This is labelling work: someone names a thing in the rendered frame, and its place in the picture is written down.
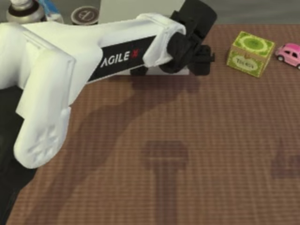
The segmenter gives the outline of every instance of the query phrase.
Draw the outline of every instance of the green box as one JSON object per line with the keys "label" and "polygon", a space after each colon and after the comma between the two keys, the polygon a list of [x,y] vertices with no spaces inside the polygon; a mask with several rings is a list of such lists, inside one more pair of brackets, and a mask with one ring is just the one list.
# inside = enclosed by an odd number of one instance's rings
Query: green box
{"label": "green box", "polygon": [[272,56],[275,43],[241,31],[229,50],[227,65],[261,77]]}

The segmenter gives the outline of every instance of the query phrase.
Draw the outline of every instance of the black label panel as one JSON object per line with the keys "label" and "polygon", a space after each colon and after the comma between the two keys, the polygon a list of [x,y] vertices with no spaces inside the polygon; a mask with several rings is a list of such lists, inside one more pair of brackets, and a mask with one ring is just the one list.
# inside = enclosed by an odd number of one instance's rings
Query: black label panel
{"label": "black label panel", "polygon": [[89,82],[144,65],[143,56],[155,37],[103,47],[103,58]]}

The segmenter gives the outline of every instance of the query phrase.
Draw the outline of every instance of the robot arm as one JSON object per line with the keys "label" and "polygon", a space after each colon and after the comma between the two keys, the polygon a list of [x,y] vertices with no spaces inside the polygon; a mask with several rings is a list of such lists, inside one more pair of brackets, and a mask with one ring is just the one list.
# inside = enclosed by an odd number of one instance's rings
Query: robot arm
{"label": "robot arm", "polygon": [[201,44],[216,18],[204,3],[186,0],[171,18],[142,14],[88,27],[0,24],[0,222],[16,193],[61,149],[70,106],[87,83],[153,66],[208,74],[203,67],[213,57]]}

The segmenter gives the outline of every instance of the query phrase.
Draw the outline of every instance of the brown tabletop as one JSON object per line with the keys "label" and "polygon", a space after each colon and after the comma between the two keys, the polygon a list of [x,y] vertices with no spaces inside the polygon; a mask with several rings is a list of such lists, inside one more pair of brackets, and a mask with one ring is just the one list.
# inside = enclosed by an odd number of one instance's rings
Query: brown tabletop
{"label": "brown tabletop", "polygon": [[238,33],[300,44],[300,25],[216,25],[211,74],[116,76],[73,105],[61,152],[9,225],[298,225],[300,71],[225,65]]}

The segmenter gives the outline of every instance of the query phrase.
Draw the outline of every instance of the red x logo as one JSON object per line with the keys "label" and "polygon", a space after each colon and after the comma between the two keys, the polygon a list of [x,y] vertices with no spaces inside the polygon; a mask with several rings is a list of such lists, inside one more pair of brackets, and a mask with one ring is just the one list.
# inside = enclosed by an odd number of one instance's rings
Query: red x logo
{"label": "red x logo", "polygon": [[132,58],[136,58],[136,57],[138,56],[138,54],[139,54],[139,50],[138,50],[138,49],[134,49],[134,50],[132,51],[132,53],[131,53],[131,57],[132,57]]}

